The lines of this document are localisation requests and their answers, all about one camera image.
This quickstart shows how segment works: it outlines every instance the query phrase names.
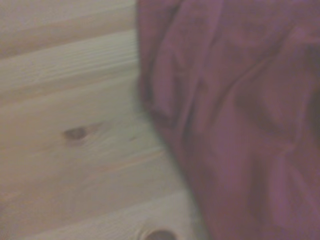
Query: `wooden floor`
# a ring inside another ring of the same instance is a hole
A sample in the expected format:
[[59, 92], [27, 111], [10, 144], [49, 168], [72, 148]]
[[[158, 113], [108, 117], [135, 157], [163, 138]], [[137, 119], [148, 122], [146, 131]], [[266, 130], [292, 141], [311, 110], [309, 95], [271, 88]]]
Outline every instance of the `wooden floor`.
[[0, 240], [206, 239], [137, 100], [135, 5], [1, 1]]

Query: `wrinkled fabric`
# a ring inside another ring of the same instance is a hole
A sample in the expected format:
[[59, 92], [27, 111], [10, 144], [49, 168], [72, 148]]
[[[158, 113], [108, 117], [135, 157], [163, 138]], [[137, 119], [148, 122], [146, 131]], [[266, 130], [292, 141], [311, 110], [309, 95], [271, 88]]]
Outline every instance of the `wrinkled fabric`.
[[320, 240], [320, 1], [138, 0], [141, 101], [213, 240]]

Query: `red cloth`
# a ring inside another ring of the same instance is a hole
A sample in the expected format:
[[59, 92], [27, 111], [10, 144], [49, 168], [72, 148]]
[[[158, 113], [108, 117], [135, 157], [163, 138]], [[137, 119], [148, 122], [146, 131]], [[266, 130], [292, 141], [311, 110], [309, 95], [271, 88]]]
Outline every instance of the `red cloth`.
[[138, 23], [141, 100], [212, 239], [320, 240], [320, 1], [138, 0]]

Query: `red fabric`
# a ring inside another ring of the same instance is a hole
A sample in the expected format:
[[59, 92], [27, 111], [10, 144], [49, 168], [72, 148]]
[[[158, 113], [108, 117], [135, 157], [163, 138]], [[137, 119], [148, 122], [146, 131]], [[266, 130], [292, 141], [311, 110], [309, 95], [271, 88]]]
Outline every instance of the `red fabric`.
[[212, 239], [320, 240], [320, 1], [138, 0], [138, 23], [141, 100]]

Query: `fabric fold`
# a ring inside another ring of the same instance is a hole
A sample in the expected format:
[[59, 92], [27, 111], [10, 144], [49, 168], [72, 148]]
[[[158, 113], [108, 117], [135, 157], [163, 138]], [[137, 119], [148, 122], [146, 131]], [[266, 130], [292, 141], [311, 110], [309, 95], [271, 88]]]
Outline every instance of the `fabric fold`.
[[137, 3], [140, 99], [212, 239], [319, 240], [320, 2]]

